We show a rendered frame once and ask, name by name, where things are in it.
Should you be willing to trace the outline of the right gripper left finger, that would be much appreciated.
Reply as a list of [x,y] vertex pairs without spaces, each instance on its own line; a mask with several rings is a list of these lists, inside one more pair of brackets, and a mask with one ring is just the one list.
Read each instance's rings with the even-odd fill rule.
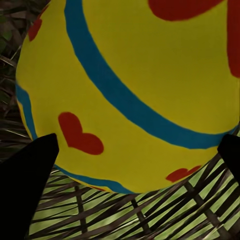
[[52,133],[0,163],[0,240],[25,240],[58,152]]

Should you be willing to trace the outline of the wicker basket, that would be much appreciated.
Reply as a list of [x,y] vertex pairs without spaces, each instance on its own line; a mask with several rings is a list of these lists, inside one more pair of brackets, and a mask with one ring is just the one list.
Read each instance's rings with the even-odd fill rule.
[[[26,130],[23,123],[5,119],[5,118],[12,118],[12,119],[21,120],[22,118],[20,113],[18,112],[19,107],[17,105],[13,105],[14,102],[17,102],[16,88],[3,82],[5,79],[9,79],[13,83],[16,82],[16,79],[14,77],[9,76],[17,68],[18,63],[14,62],[14,60],[21,54],[21,48],[22,48],[24,39],[26,38],[33,24],[35,23],[38,15],[41,13],[40,10],[31,6],[31,3],[30,3],[31,1],[38,3],[43,7],[45,7],[49,3],[49,0],[28,0],[28,4],[21,3],[21,2],[0,0],[0,17],[4,16],[7,19],[6,24],[0,25],[0,39],[6,42],[6,47],[2,52],[2,54],[0,54],[0,93],[3,93],[10,98],[9,103],[6,103],[4,100],[0,98],[0,131],[9,131],[19,135],[19,136],[15,136],[15,135],[0,134],[0,148],[24,148],[32,142],[29,136],[15,131],[15,130]],[[9,12],[9,9],[15,9],[15,8],[21,8],[21,7],[27,7],[27,10]],[[13,18],[22,18],[22,19],[13,20]],[[26,31],[19,32],[18,29],[25,28],[25,27],[26,27]],[[6,32],[6,31],[12,32],[12,38],[10,41],[8,41],[4,36],[1,35],[3,32]],[[14,46],[15,42],[19,45],[19,48]],[[11,50],[14,50],[15,54],[11,59],[9,59]],[[6,72],[6,74],[3,74],[2,73],[3,69],[7,68],[9,65],[11,65],[11,69],[9,69]],[[14,124],[15,126],[1,127],[3,122]],[[232,135],[237,136],[239,132],[240,132],[240,123],[237,125]],[[0,164],[5,162],[10,157],[12,157],[14,154],[15,152],[0,151]],[[54,182],[68,178],[67,175],[52,175],[60,171],[55,166],[53,166],[49,179],[50,178],[56,178],[56,179],[48,182],[45,188],[52,188],[52,187],[59,187],[59,188],[52,190],[41,196],[40,201],[42,200],[50,200],[50,201],[39,204],[36,208],[36,212],[77,204],[78,214],[71,214],[71,215],[64,215],[64,216],[57,216],[57,217],[49,216],[42,219],[32,220],[30,224],[69,217],[68,219],[60,221],[43,230],[33,233],[32,235],[29,235],[29,230],[28,230],[25,240],[33,240],[33,239],[55,235],[59,233],[62,233],[62,234],[52,237],[49,240],[63,240],[79,231],[81,231],[80,235],[72,237],[67,240],[101,240],[107,236],[110,236],[138,222],[139,224],[137,226],[135,226],[134,228],[132,228],[131,230],[129,230],[128,232],[121,235],[115,240],[121,240],[122,238],[130,235],[131,233],[135,232],[140,228],[143,228],[142,232],[137,233],[128,238],[125,238],[124,240],[155,240],[155,237],[162,234],[163,232],[165,232],[166,230],[168,230],[169,228],[171,228],[172,226],[174,226],[175,224],[177,224],[178,222],[180,222],[181,220],[183,220],[184,218],[190,215],[188,219],[186,219],[180,226],[178,226],[173,232],[171,232],[164,239],[164,240],[170,240],[202,214],[206,215],[206,220],[204,220],[202,223],[200,223],[199,225],[197,225],[196,227],[194,227],[193,229],[191,229],[190,231],[188,231],[187,233],[179,237],[177,240],[186,240],[187,238],[191,237],[192,235],[199,232],[200,230],[202,230],[203,228],[207,227],[210,224],[213,224],[213,228],[209,229],[208,231],[206,231],[205,233],[203,233],[202,235],[200,235],[194,240],[206,240],[209,236],[211,236],[216,231],[218,231],[218,233],[220,234],[220,237],[214,240],[240,240],[240,218],[229,230],[227,230],[224,227],[224,224],[226,224],[230,219],[232,219],[237,213],[240,212],[240,204],[227,216],[225,220],[223,220],[222,222],[220,222],[219,220],[224,215],[224,213],[231,207],[231,205],[240,197],[240,185],[237,186],[237,188],[228,197],[228,199],[220,206],[220,208],[216,211],[216,213],[213,213],[213,211],[210,209],[237,182],[237,180],[233,178],[224,188],[219,190],[232,174],[225,162],[213,174],[211,174],[208,177],[208,175],[212,172],[212,170],[214,169],[214,167],[217,165],[217,163],[220,161],[221,158],[222,158],[221,155],[217,153],[208,162],[207,168],[203,172],[202,176],[200,177],[200,180],[197,182],[195,187],[192,186],[189,180],[192,179],[199,171],[196,171],[186,179],[181,180],[180,182],[172,185],[170,188],[166,189],[165,191],[161,192],[158,195],[156,194],[160,190],[155,190],[147,193],[139,201],[136,201],[135,199],[140,195],[139,193],[137,193],[137,194],[126,194],[122,197],[119,197],[107,202],[108,200],[118,195],[117,193],[114,193],[113,195],[111,195],[110,197],[108,197],[107,199],[105,199],[95,207],[86,211],[84,211],[83,204],[88,203],[88,201],[100,195],[102,192],[99,190],[94,194],[92,194],[91,196],[87,197],[86,199],[82,200],[81,196],[87,193],[88,191],[90,191],[92,188],[88,186],[80,189],[80,183],[77,182],[76,180],[74,180],[71,183],[52,184]],[[221,172],[223,172],[223,174],[218,179],[214,187],[211,189],[211,191],[206,196],[206,198],[202,199],[199,193],[205,187],[207,187],[218,175],[220,175]],[[181,195],[180,197],[178,197],[177,199],[175,199],[174,201],[172,201],[171,203],[163,207],[161,210],[159,210],[155,214],[152,214],[162,204],[164,204],[172,195],[174,195],[181,187],[185,187],[187,189],[187,192],[185,194]],[[73,192],[62,192],[71,188],[74,188]],[[148,205],[156,201],[158,198],[160,198],[164,194],[165,196],[155,206],[153,206],[145,214],[142,213],[141,210],[143,210],[145,207],[147,207]],[[66,201],[74,197],[76,197],[76,202],[53,206],[55,204],[61,203],[63,201]],[[165,223],[170,217],[172,217],[176,212],[178,212],[182,207],[184,207],[192,199],[194,199],[196,202],[195,206],[189,208],[188,210],[181,213],[174,219]],[[131,202],[131,205],[125,208],[122,208],[129,202]],[[170,212],[168,212],[163,218],[161,218],[152,227],[149,227],[148,223],[150,221],[152,221],[153,219],[155,219],[156,217],[158,217],[159,215],[161,215],[162,213],[164,213],[165,211],[167,211],[168,209],[170,209],[176,204],[177,204],[176,207],[174,207]],[[99,215],[89,223],[86,223],[87,217],[97,212],[100,212],[110,206],[112,206],[110,209],[108,209],[107,211],[105,211],[104,213],[102,213],[101,215]],[[92,231],[88,231],[88,227],[100,221],[103,221],[104,219],[111,217],[129,207],[133,207],[133,210],[131,210],[129,213],[125,214],[124,216],[121,216],[114,222],[108,225],[96,228]],[[137,218],[127,223],[124,223],[135,214],[137,215]],[[62,227],[65,227],[77,221],[80,221],[79,226],[55,231],[57,229],[60,229]]]

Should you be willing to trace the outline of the easter egg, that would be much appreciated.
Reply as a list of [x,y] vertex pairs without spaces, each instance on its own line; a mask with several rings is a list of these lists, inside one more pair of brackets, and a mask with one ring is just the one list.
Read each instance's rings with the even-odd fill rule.
[[30,139],[105,194],[185,180],[240,123],[240,0],[49,0],[18,60]]

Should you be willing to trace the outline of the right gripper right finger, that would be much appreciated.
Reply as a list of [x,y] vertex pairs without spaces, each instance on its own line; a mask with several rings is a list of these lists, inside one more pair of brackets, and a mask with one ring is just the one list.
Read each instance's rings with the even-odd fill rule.
[[217,152],[240,186],[240,137],[232,134],[224,135]]

